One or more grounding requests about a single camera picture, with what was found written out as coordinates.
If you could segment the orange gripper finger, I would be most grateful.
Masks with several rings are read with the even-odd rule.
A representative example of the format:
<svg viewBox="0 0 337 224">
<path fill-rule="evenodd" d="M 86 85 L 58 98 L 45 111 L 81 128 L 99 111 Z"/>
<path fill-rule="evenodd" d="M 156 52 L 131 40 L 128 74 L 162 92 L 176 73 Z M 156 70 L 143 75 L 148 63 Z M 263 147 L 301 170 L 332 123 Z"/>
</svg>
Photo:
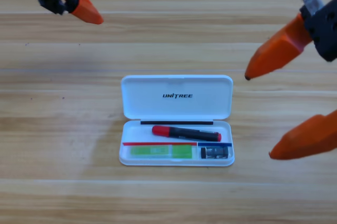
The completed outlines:
<svg viewBox="0 0 337 224">
<path fill-rule="evenodd" d="M 336 111 L 315 115 L 288 131 L 269 152 L 276 160 L 299 159 L 336 149 Z"/>
</svg>

